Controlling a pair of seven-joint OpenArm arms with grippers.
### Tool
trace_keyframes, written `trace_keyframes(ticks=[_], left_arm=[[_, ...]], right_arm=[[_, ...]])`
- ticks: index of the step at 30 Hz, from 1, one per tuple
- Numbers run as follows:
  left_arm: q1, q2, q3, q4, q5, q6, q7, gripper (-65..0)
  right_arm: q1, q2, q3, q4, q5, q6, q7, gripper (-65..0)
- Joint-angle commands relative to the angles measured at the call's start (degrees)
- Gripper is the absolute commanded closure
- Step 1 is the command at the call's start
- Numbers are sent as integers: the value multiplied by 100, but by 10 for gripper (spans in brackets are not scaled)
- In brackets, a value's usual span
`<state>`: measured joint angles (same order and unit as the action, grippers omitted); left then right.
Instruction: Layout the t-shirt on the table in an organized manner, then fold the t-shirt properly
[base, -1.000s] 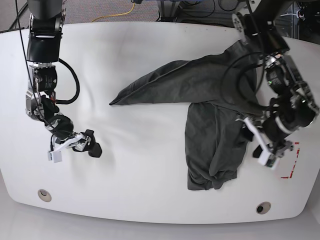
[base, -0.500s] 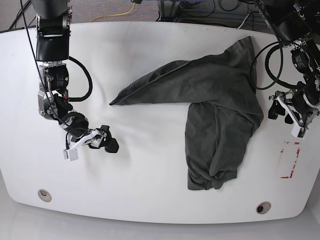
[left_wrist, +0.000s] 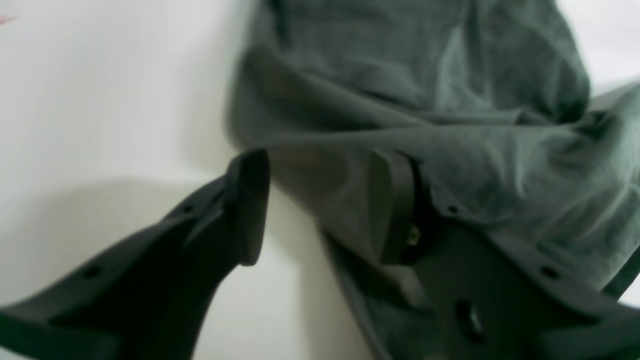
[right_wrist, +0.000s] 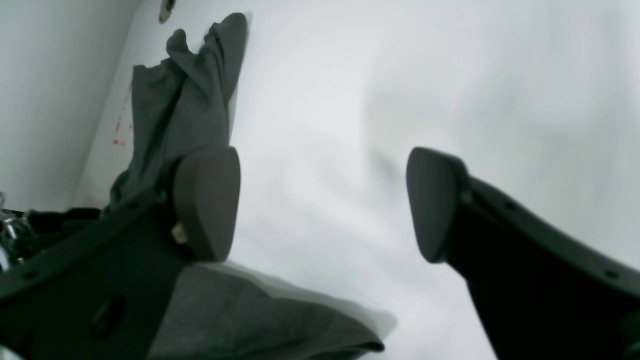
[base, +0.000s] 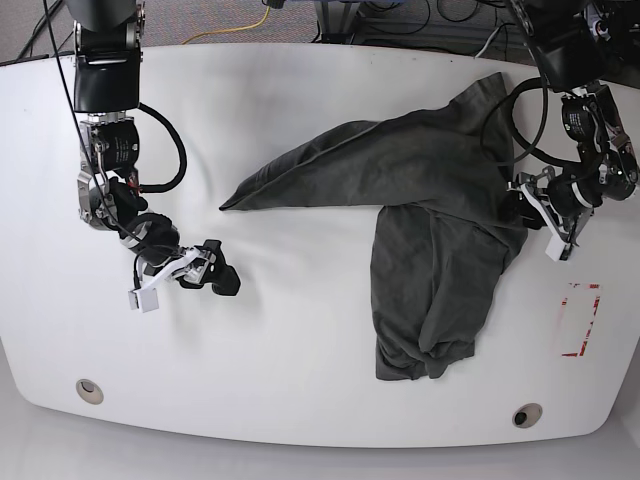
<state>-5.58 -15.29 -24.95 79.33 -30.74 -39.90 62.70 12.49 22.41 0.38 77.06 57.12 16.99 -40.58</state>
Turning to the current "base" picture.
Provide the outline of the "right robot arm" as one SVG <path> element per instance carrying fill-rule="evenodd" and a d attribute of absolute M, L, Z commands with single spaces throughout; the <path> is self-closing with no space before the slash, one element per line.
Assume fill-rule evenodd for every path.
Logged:
<path fill-rule="evenodd" d="M 74 20 L 75 80 L 65 93 L 77 123 L 81 161 L 78 176 L 80 217 L 96 230 L 113 231 L 135 255 L 134 303 L 141 303 L 143 280 L 162 277 L 182 288 L 210 286 L 220 296 L 235 296 L 241 286 L 218 240 L 183 247 L 170 218 L 150 210 L 148 194 L 176 188 L 187 171 L 184 143 L 171 122 L 141 103 L 141 38 L 145 13 L 136 1 L 71 1 Z M 171 137 L 178 170 L 160 184 L 139 180 L 140 137 L 129 111 L 138 109 L 158 121 Z"/>

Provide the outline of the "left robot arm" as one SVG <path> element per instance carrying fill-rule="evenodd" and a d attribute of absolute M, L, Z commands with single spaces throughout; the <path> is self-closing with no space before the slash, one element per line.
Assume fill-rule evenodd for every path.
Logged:
<path fill-rule="evenodd" d="M 527 156 L 545 163 L 537 175 L 518 173 L 507 183 L 513 205 L 529 229 L 547 226 L 546 253 L 567 260 L 577 239 L 604 199 L 624 201 L 639 186 L 639 165 L 608 85 L 601 79 L 606 63 L 596 40 L 598 29 L 584 16 L 585 1 L 507 1 L 506 10 L 519 29 L 538 76 L 518 84 L 492 108 L 504 115 L 508 131 L 522 151 L 501 161 L 493 148 L 480 145 L 496 165 L 513 166 Z M 562 125 L 577 147 L 575 161 L 556 158 L 526 140 L 513 120 L 518 97 L 542 93 L 542 118 L 549 113 L 549 95 L 561 96 Z"/>

